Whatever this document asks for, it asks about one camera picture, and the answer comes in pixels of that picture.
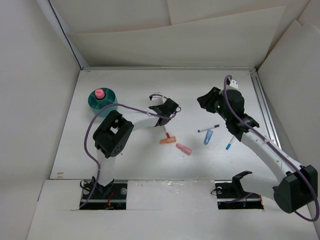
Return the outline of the pink capped glue stick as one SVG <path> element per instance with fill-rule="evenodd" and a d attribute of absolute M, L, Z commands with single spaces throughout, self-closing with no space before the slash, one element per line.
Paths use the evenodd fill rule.
<path fill-rule="evenodd" d="M 106 97 L 106 93 L 102 88 L 98 88 L 94 91 L 95 98 L 97 100 L 103 100 Z"/>

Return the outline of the white pen purple cap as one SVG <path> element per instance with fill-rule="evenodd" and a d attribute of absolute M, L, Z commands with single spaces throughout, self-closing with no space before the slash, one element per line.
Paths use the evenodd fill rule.
<path fill-rule="evenodd" d="M 206 131 L 209 131 L 209 130 L 216 129 L 216 128 L 218 128 L 218 127 L 220 127 L 220 124 L 215 124 L 215 125 L 213 125 L 213 126 L 211 126 L 211 127 L 207 127 L 207 128 L 203 128 L 203 129 L 198 129 L 198 130 L 197 130 L 197 133 L 206 132 Z"/>

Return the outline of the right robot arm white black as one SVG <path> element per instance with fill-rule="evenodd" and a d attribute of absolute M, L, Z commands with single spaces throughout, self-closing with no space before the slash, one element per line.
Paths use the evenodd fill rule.
<path fill-rule="evenodd" d="M 295 161 L 257 131 L 259 123 L 245 113 L 245 99 L 238 90 L 213 87 L 197 101 L 202 109 L 220 115 L 228 131 L 251 149 L 275 176 L 274 180 L 249 177 L 237 180 L 231 184 L 235 196 L 243 197 L 249 192 L 267 197 L 288 214 L 314 202 L 316 213 L 320 212 L 317 170 Z"/>

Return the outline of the white pen blue cap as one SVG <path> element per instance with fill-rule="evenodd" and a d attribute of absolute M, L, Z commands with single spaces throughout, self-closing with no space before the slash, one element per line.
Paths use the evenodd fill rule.
<path fill-rule="evenodd" d="M 232 137 L 232 139 L 229 141 L 229 143 L 227 144 L 227 146 L 226 146 L 226 150 L 229 150 L 230 149 L 230 147 L 231 147 L 231 145 L 233 144 L 233 142 L 234 142 L 234 140 L 235 140 L 235 137 L 233 136 Z"/>

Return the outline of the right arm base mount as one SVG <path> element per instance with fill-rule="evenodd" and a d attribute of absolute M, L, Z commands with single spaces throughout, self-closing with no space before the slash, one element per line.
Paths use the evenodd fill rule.
<path fill-rule="evenodd" d="M 244 191 L 241 179 L 251 171 L 243 171 L 232 177 L 231 180 L 215 180 L 211 195 L 216 196 L 219 210 L 263 210 L 262 197 L 256 193 Z"/>

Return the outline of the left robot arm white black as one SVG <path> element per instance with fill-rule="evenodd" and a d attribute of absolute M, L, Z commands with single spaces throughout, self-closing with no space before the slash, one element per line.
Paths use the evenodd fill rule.
<path fill-rule="evenodd" d="M 146 110 L 131 108 L 133 113 L 121 114 L 117 110 L 108 113 L 93 133 L 94 146 L 99 163 L 99 175 L 94 192 L 100 198 L 111 194 L 116 157 L 124 150 L 132 132 L 166 125 L 180 110 L 180 106 L 168 98 L 160 105 Z"/>

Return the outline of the white pen red cap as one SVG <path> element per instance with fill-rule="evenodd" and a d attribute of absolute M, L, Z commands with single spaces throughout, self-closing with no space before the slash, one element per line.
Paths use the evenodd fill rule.
<path fill-rule="evenodd" d="M 166 137 L 167 137 L 167 138 L 170 138 L 171 136 L 170 136 L 169 132 L 167 131 L 166 127 L 165 127 L 164 125 L 163 125 L 162 127 L 163 127 L 163 129 L 164 129 L 164 132 L 165 132 Z"/>

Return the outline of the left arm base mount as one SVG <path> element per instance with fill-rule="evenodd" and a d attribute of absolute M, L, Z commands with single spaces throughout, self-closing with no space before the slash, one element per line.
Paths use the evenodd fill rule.
<path fill-rule="evenodd" d="M 127 208 L 127 180 L 113 180 L 108 185 L 96 184 L 93 194 L 90 196 L 96 179 L 82 180 L 82 189 L 79 203 L 80 210 L 126 210 Z"/>

